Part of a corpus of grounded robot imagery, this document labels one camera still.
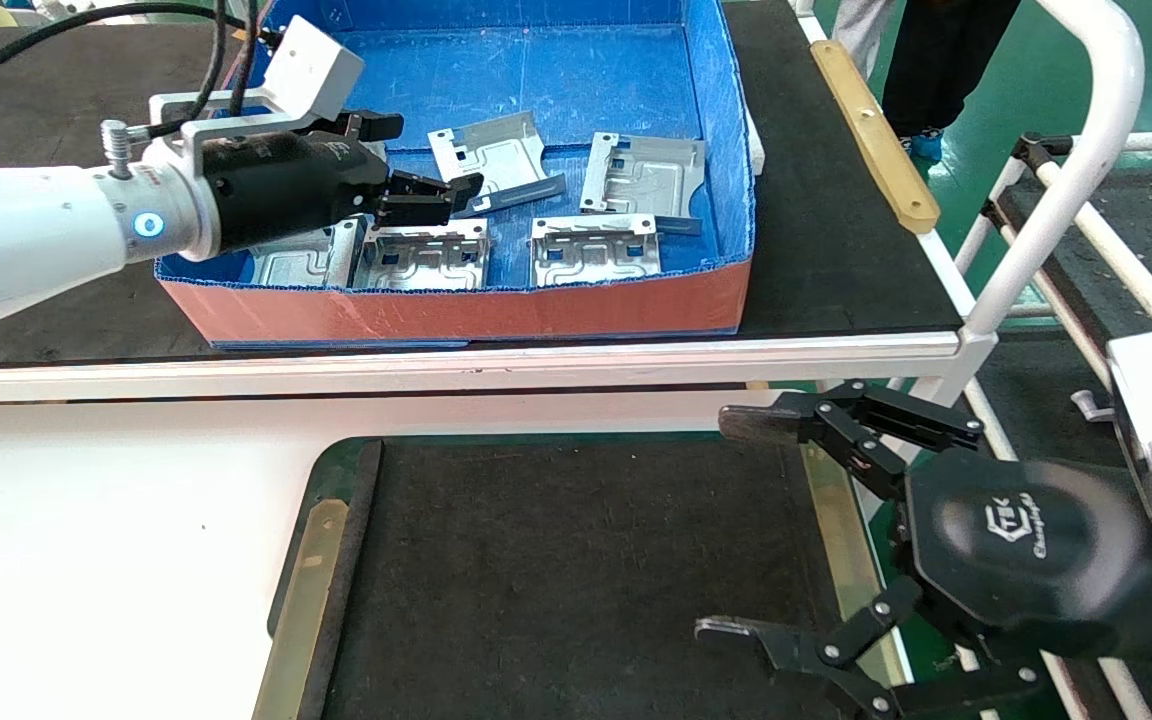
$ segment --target wooden strip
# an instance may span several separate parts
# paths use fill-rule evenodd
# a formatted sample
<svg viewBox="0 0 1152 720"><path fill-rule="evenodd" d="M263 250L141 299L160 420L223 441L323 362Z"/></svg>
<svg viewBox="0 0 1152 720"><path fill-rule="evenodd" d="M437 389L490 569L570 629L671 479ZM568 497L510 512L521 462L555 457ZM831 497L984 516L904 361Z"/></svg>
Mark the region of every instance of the wooden strip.
<svg viewBox="0 0 1152 720"><path fill-rule="evenodd" d="M317 503L308 515L252 720L291 720L300 715L348 514L343 500L331 498Z"/></svg>
<svg viewBox="0 0 1152 720"><path fill-rule="evenodd" d="M912 233L932 232L941 218L941 206L932 197L927 183L919 177L914 162L900 146L896 135L882 116L882 108L869 92L856 65L840 41L819 40L812 44L812 56L820 74L851 128L861 158L870 176L887 197L897 222Z"/></svg>

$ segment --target black mat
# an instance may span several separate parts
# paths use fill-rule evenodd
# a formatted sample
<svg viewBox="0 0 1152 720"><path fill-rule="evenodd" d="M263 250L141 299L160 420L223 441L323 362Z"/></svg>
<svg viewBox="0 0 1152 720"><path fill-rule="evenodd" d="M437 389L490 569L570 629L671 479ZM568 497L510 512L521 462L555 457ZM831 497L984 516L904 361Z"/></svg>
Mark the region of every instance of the black mat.
<svg viewBox="0 0 1152 720"><path fill-rule="evenodd" d="M1023 227L1041 197L1043 183L1025 174L1000 197L998 205L1009 222ZM1112 172L1096 191L1092 204L1152 273L1152 169ZM1152 331L1152 320L1078 228L1064 234L1046 266L1052 282L1101 343L1107 338Z"/></svg>
<svg viewBox="0 0 1152 720"><path fill-rule="evenodd" d="M869 176L791 6L723 9L749 111L767 147L741 333L960 327L918 240L900 227Z"/></svg>
<svg viewBox="0 0 1152 720"><path fill-rule="evenodd" d="M758 252L740 338L956 329L961 323L923 251L861 162L791 10L725 8L768 156L756 191ZM144 119L149 96L196 88L209 32L205 24L82 28L6 65L0 165L104 164L100 120ZM0 46L18 33L0 29ZM470 346L493 347L506 346ZM0 366L255 355L211 350L145 264L0 321Z"/></svg>
<svg viewBox="0 0 1152 720"><path fill-rule="evenodd" d="M543 439L387 441L324 717L838 717L691 637L838 622L796 452ZM326 465L306 506L346 484Z"/></svg>

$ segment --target cable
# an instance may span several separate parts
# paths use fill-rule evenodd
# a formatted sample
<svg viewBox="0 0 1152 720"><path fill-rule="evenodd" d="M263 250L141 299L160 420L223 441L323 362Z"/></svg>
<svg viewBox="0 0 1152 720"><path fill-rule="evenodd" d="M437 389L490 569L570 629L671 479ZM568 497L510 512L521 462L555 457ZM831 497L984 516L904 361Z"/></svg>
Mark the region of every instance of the cable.
<svg viewBox="0 0 1152 720"><path fill-rule="evenodd" d="M238 77L234 78L234 94L229 96L229 118L243 114L243 94L247 93L247 83L252 77L252 65L256 63L256 28L259 26L257 24L259 14L256 0L247 0L247 38L243 41L243 60L238 66Z"/></svg>
<svg viewBox="0 0 1152 720"><path fill-rule="evenodd" d="M207 105L207 100L211 99L211 91L217 90L217 81L220 79L220 67L225 65L225 36L227 33L225 32L223 18L228 18L228 15L225 15L225 0L214 0L212 14L214 14L215 32L211 36L211 59L207 60L207 74L202 78L198 94L194 97L192 103L189 103L189 108L184 111L182 118L166 120L166 122L147 127L146 132L151 139L172 135L181 126L188 123L189 120L197 119L202 114L202 109Z"/></svg>
<svg viewBox="0 0 1152 720"><path fill-rule="evenodd" d="M45 26L38 26L33 31L28 32L13 41L0 47L0 67L6 63L6 61L14 59L20 53L30 50L35 45L40 44L40 41L47 40L47 38L59 36L65 31L70 31L76 26L84 26L84 24L96 23L97 20L106 18L120 18L124 15L143 15L146 13L175 13L180 15L198 15L203 18L215 18L218 15L223 17L223 22L230 24L230 26L242 28L242 20L229 17L228 14L223 12L218 13L211 8L198 8L195 5L185 3L132 3L132 5L115 5L111 8L94 8L92 10L83 10L83 13L77 13L70 15L68 18L59 20L58 22L45 24Z"/></svg>

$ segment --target sheet metal piece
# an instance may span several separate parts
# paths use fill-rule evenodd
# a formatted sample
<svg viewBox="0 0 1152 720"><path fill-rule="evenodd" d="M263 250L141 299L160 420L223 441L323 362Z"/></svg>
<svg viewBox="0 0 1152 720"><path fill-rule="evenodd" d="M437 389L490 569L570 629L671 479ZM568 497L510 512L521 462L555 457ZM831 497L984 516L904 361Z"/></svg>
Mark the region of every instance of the sheet metal piece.
<svg viewBox="0 0 1152 720"><path fill-rule="evenodd" d="M545 176L545 143L530 111L429 134L444 182L483 173L483 192L456 218L471 218L567 191L567 176Z"/></svg>
<svg viewBox="0 0 1152 720"><path fill-rule="evenodd" d="M353 287L370 290L475 290L492 243L483 218L424 227L367 229Z"/></svg>
<svg viewBox="0 0 1152 720"><path fill-rule="evenodd" d="M700 234L691 196L705 181L705 141L594 132L581 213L649 213L659 232Z"/></svg>
<svg viewBox="0 0 1152 720"><path fill-rule="evenodd" d="M253 247L252 285L348 287L361 223L348 218L320 232Z"/></svg>
<svg viewBox="0 0 1152 720"><path fill-rule="evenodd" d="M531 282L538 287L660 273L657 218L576 215L531 223Z"/></svg>

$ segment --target blue plastic bin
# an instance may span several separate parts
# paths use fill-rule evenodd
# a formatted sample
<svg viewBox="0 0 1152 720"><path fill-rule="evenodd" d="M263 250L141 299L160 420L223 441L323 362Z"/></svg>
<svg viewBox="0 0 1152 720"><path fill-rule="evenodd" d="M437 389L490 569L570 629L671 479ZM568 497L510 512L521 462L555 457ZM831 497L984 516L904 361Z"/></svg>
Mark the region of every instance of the blue plastic bin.
<svg viewBox="0 0 1152 720"><path fill-rule="evenodd" d="M579 286L529 287L526 247L531 220L579 213L590 138L596 131L672 138L703 138L708 143L707 176L691 200L691 214L702 220L699 236L664 236L664 273L615 283L653 283L659 293L677 293L664 279L710 273L733 264L749 264L755 250L755 179L750 168L745 105L726 20L718 0L275 0L266 26L287 24L293 15L310 20L365 60L366 69L349 97L349 109L401 113L406 131L387 143L394 168L438 177L426 132L462 127L518 111L535 113L545 142L548 174L566 173L566 195L490 213L492 262L486 286L477 291L438 293L467 296L467 310L483 310L482 297L499 293L581 290ZM252 85L259 85L268 59L257 61ZM206 288L268 293L264 286L244 285L243 258L189 263L177 256L159 265L159 278L205 336L234 344L366 344L370 341L439 341L484 338L457 333L454 325L430 320L425 328L391 328L379 338L374 328L359 327L356 338L342 324L325 323L312 329L302 324L280 328L276 319L260 327L240 327L237 310L225 323L207 323L205 314L232 302L210 302ZM728 273L733 278L746 272ZM736 279L730 282L744 282ZM195 286L185 291L183 285ZM280 288L285 293L316 293L353 302L361 296L420 295L420 293L340 290L340 288ZM499 332L485 338L643 336L670 333L730 333L737 327L740 293L714 293L727 305L710 309L703 327L664 316L622 323L608 313L605 323L566 325L554 318L535 318L517 325L502 319ZM733 300L738 295L735 309ZM357 305L359 311L366 302ZM262 306L256 309L262 312ZM220 332L219 324L227 325ZM328 333L305 336L305 332Z"/></svg>

